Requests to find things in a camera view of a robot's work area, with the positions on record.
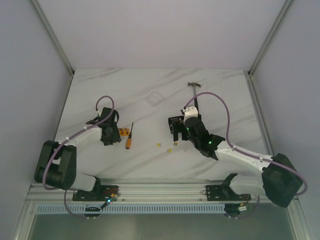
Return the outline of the black fuse box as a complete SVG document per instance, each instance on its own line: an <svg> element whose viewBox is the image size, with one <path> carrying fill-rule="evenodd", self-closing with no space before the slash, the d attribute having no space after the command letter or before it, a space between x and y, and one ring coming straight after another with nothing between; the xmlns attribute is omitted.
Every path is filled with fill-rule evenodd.
<svg viewBox="0 0 320 240"><path fill-rule="evenodd" d="M170 133L173 135L175 133L179 134L184 131L184 116L174 116L168 118L168 125Z"/></svg>

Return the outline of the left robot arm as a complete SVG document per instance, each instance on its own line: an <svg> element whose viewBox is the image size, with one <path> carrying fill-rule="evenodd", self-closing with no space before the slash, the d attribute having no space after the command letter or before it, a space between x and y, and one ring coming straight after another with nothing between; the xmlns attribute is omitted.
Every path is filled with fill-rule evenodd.
<svg viewBox="0 0 320 240"><path fill-rule="evenodd" d="M90 201L99 200L103 193L100 179L77 171L77 156L94 143L111 146L121 142L118 121L118 111L104 107L74 136L61 141L47 140L39 155L34 180L50 189L81 190Z"/></svg>

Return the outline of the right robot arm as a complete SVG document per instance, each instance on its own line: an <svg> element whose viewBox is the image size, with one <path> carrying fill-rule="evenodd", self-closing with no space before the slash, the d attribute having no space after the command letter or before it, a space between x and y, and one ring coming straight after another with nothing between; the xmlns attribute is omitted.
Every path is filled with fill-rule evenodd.
<svg viewBox="0 0 320 240"><path fill-rule="evenodd" d="M204 157L244 168L243 173L230 173L220 185L207 185L209 201L241 201L256 195L286 208L304 183L284 154L254 158L255 153L231 148L224 137L210 134L198 117L170 117L168 125L174 141L181 134L182 140L190 141Z"/></svg>

